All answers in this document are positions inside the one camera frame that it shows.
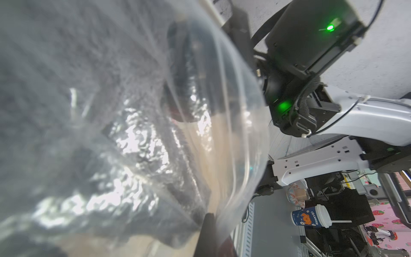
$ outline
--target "wire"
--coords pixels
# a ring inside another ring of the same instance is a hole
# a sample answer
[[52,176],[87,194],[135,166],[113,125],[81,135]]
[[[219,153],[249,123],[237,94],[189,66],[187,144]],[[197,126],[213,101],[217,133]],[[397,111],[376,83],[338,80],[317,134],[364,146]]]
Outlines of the wire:
[[341,173],[344,173],[344,174],[348,174],[348,173],[351,173],[351,172],[354,172],[354,171],[358,171],[357,169],[353,169],[353,170],[350,170],[350,171],[348,171],[348,172],[342,172],[342,171],[340,171]]
[[404,104],[404,103],[400,103],[400,102],[396,102],[396,101],[390,101],[390,100],[386,100],[386,99],[377,99],[377,98],[370,98],[367,101],[380,101],[380,102],[387,102],[387,103],[393,103],[393,104],[399,104],[408,108],[411,108],[411,105],[408,104]]
[[[375,11],[375,13],[374,13],[374,16],[372,17],[372,19],[371,19],[370,23],[368,24],[368,26],[364,29],[363,34],[364,34],[365,32],[367,32],[367,30],[369,30],[369,28],[371,27],[371,25],[374,23],[374,21],[375,21],[375,19],[377,18],[379,12],[381,11],[381,7],[382,7],[382,5],[383,5],[383,2],[384,2],[384,0],[380,0],[380,3],[378,4],[378,7],[377,7],[377,9],[376,9],[376,11]],[[291,108],[291,110],[290,110],[290,112],[289,112],[288,121],[289,121],[290,125],[292,124],[292,122],[291,122],[291,116],[292,116],[294,110],[295,110],[296,107],[297,107],[297,104],[298,104],[298,101],[299,101],[300,98],[301,98],[301,95],[302,95],[302,94],[304,93],[304,91],[308,88],[308,86],[311,84],[311,82],[312,82],[316,77],[318,77],[322,72],[324,72],[324,70],[328,67],[328,64],[333,63],[333,61],[334,61],[335,59],[337,59],[338,57],[339,57],[339,56],[337,55],[337,56],[335,56],[334,58],[332,58],[332,59],[331,59],[326,65],[324,65],[324,66],[307,82],[307,84],[305,84],[305,86],[302,88],[302,90],[301,90],[300,93],[298,94],[298,96],[297,96],[296,100],[294,101],[294,104],[293,104],[293,106],[292,106],[292,108]],[[341,116],[338,120],[336,120],[333,124],[331,124],[330,126],[326,127],[326,128],[323,129],[323,130],[320,130],[320,131],[317,131],[317,132],[311,134],[310,136],[316,135],[316,134],[318,134],[318,133],[323,132],[324,130],[329,129],[332,125],[334,125],[334,124],[337,123],[339,120],[341,120],[345,115],[347,115],[348,112],[351,111],[351,110],[357,105],[357,103],[358,103],[358,101],[357,101],[346,113],[344,113],[343,116]]]
[[[253,197],[252,197],[251,200],[250,200],[250,203],[251,203],[251,201],[252,201],[254,198],[256,198],[257,196],[261,196],[261,195],[260,195],[260,194],[253,195]],[[250,203],[248,203],[248,205],[247,205],[247,212],[245,213],[245,214],[247,215],[247,217],[245,218],[245,220],[244,220],[244,218],[243,218],[243,220],[241,221],[242,223],[246,223],[246,222],[248,221],[248,217],[250,216],[250,209],[249,209]]]
[[351,182],[354,182],[354,181],[356,181],[356,180],[358,180],[358,179],[362,178],[363,176],[366,176],[366,175],[371,175],[371,174],[375,174],[375,173],[377,173],[377,172],[374,172],[374,173],[367,173],[367,174],[364,174],[364,175],[362,175],[361,177],[356,178],[356,179],[354,179],[354,180],[351,180],[351,181],[344,181],[344,182],[340,182],[340,183],[341,183],[341,184],[351,183]]
[[255,56],[260,56],[260,57],[262,57],[262,58],[264,58],[264,59],[266,59],[266,60],[269,60],[269,59],[270,59],[270,57],[268,56],[268,54],[263,53],[263,52],[259,52],[259,51],[255,50],[255,49],[253,49],[253,54],[254,54]]
[[332,127],[334,124],[336,124],[337,122],[339,122],[339,121],[340,121],[342,118],[344,118],[349,112],[351,112],[352,109],[354,109],[354,107],[360,102],[360,100],[361,100],[361,97],[358,98],[357,101],[353,104],[353,106],[351,106],[351,108],[348,109],[348,111],[346,111],[346,112],[345,112],[341,117],[339,117],[336,121],[334,121],[333,123],[331,123],[331,124],[330,124],[329,126],[327,126],[326,128],[323,128],[323,129],[321,129],[321,130],[319,130],[319,131],[316,131],[316,132],[312,133],[312,134],[310,135],[310,137],[311,137],[311,136],[314,136],[314,135],[317,135],[317,134],[320,134],[321,132],[324,132],[325,130],[329,129],[329,128]]
[[384,0],[380,0],[380,3],[378,4],[377,10],[374,13],[374,16],[372,17],[371,21],[369,22],[368,26],[365,28],[364,33],[366,33],[371,25],[374,23],[375,19],[377,18],[378,14],[381,11],[381,7],[383,6]]

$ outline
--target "cartoon bear print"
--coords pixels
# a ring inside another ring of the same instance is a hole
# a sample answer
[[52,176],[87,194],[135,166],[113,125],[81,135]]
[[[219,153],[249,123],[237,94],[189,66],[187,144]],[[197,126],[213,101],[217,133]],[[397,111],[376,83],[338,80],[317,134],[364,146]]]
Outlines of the cartoon bear print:
[[303,214],[301,214],[301,216],[302,216],[302,219],[304,220],[304,223],[306,225],[311,225],[311,223],[312,223],[311,218],[309,217],[308,214],[303,213]]

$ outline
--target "green led light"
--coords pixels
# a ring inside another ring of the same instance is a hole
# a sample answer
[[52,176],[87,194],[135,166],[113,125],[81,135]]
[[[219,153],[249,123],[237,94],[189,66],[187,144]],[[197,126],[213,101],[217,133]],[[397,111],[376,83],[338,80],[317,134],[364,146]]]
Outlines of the green led light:
[[284,102],[282,102],[282,103],[280,103],[280,104],[278,105],[277,110],[278,110],[280,113],[284,113],[284,112],[286,112],[288,109],[290,109],[291,106],[292,106],[292,103],[290,103],[289,101],[284,101]]

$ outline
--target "metal bracket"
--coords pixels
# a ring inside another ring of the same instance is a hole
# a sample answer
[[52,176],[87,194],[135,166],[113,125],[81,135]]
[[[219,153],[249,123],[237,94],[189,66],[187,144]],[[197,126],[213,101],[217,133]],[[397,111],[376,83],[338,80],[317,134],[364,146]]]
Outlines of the metal bracket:
[[275,160],[272,165],[274,176],[280,186],[294,181],[335,171],[366,169],[367,161],[360,158],[363,150],[356,140],[344,137],[323,148],[290,158]]
[[375,246],[370,246],[367,245],[363,252],[367,253],[369,252],[370,256],[372,257],[409,257],[409,253],[404,250],[387,250],[387,249],[381,249],[381,248],[377,248]]
[[308,237],[300,236],[301,244],[315,257],[327,257]]
[[377,187],[375,184],[363,185],[367,191],[367,195],[375,199],[387,198],[382,187]]

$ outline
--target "straw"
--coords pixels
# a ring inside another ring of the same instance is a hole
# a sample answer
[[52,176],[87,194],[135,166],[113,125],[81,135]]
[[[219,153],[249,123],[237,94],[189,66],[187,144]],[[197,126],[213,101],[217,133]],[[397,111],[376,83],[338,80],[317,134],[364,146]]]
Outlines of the straw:
[[352,220],[332,220],[333,223],[352,223]]

